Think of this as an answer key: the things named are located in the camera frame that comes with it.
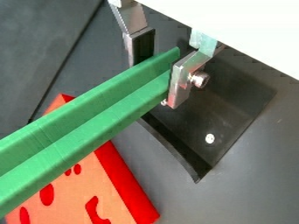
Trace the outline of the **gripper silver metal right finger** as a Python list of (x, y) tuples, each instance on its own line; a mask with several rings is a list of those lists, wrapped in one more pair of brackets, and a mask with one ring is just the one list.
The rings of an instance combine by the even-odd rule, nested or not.
[(217, 40), (196, 29), (190, 30), (189, 46), (193, 50), (172, 65), (168, 96), (161, 104), (176, 109), (189, 97), (192, 85), (198, 88), (206, 80), (196, 72), (216, 52)]

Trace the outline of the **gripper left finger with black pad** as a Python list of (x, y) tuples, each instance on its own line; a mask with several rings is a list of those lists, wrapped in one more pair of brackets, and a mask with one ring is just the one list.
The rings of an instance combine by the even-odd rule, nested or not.
[(114, 15), (132, 67), (154, 54), (154, 29), (148, 26), (142, 5), (136, 0), (106, 0)]

